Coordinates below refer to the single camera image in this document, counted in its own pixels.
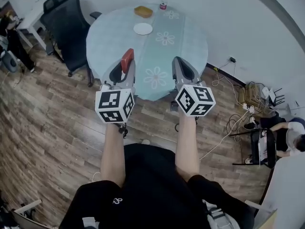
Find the baseboard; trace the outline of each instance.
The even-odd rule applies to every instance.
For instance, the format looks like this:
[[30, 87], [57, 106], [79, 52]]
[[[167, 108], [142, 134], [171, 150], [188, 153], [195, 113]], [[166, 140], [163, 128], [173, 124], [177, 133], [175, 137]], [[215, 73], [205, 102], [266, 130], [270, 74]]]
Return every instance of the baseboard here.
[[[213, 66], [213, 65], [211, 65], [211, 64], [209, 64], [209, 63], [206, 64], [206, 67], [208, 67], [208, 68], [210, 68], [210, 69], [212, 69], [212, 70], [215, 70], [215, 68], [218, 69], [217, 67], [215, 67], [215, 66]], [[218, 72], [219, 72], [220, 74], [224, 75], [225, 77], [231, 79], [232, 81], [235, 81], [236, 83], [240, 84], [242, 87], [245, 87], [245, 86], [246, 86], [245, 83], [243, 83], [242, 81], [238, 80], [238, 79], [235, 78], [234, 76], [228, 74], [227, 72], [225, 72], [225, 71], [223, 71], [223, 70], [220, 70], [220, 69], [218, 69]]]

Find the black chair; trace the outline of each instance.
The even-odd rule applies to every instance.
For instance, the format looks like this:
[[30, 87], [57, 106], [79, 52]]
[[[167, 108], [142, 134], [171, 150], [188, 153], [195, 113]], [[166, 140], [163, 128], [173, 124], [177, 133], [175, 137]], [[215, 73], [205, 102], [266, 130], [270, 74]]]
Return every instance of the black chair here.
[[[267, 158], [260, 161], [259, 158], [259, 152], [258, 152], [258, 142], [259, 139], [262, 137], [262, 131], [267, 131]], [[242, 160], [241, 163], [233, 163], [234, 166], [256, 166], [256, 165], [266, 165], [270, 169], [274, 168], [275, 163], [277, 161], [276, 158], [276, 145], [275, 145], [275, 137], [270, 131], [270, 129], [263, 128], [263, 129], [253, 129], [248, 132], [243, 133], [237, 133], [237, 134], [231, 134], [229, 136], [237, 136], [237, 135], [245, 135], [250, 134], [251, 138], [251, 151], [252, 151], [252, 163], [251, 164], [245, 164]]]
[[[55, 39], [63, 59], [56, 52], [52, 40], [46, 42], [47, 54], [54, 55], [67, 65], [69, 77], [76, 69], [86, 65], [88, 87], [91, 87], [92, 72], [86, 56], [86, 38], [90, 24], [81, 12], [80, 0], [46, 0], [43, 4], [43, 12], [41, 22]], [[95, 19], [100, 15], [99, 12], [90, 14]]]

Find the round table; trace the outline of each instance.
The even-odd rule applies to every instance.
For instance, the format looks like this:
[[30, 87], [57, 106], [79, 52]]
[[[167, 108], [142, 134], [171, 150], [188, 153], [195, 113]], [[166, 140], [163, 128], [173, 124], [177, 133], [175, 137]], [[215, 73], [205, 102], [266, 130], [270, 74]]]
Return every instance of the round table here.
[[[87, 36], [87, 60], [95, 78], [102, 79], [106, 70], [129, 49], [134, 49], [136, 95], [155, 101], [175, 88], [172, 60], [187, 60], [202, 74], [208, 57], [206, 37], [190, 18], [174, 8], [159, 9], [158, 4], [144, 4], [153, 10], [145, 19], [125, 7], [101, 15]], [[133, 31], [137, 23], [152, 25], [149, 35]]]

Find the black shirt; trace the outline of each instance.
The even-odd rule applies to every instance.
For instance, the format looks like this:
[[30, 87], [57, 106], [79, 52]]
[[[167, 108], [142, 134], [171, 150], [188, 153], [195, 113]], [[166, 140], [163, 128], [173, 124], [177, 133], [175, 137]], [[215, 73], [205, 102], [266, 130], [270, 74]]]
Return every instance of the black shirt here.
[[99, 228], [182, 227], [207, 228], [207, 208], [215, 204], [242, 229], [253, 227], [254, 217], [243, 202], [200, 175], [187, 183], [175, 170], [174, 153], [159, 147], [124, 147], [126, 179], [122, 188], [111, 181], [81, 186], [60, 229], [83, 229], [84, 217], [95, 217]]

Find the shoe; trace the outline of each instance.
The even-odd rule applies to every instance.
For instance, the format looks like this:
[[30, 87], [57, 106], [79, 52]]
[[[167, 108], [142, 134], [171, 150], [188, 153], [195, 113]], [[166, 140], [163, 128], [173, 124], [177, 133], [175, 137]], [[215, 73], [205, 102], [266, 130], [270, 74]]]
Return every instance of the shoe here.
[[34, 63], [34, 67], [30, 70], [31, 73], [35, 71], [36, 62]]
[[150, 140], [144, 139], [141, 144], [149, 145], [151, 142]]
[[248, 123], [244, 125], [244, 129], [246, 130], [253, 130], [255, 129], [255, 124], [254, 123]]
[[253, 163], [252, 157], [249, 157], [249, 158], [245, 159], [245, 160], [244, 160], [244, 163], [245, 163], [245, 164], [252, 164], [252, 163]]

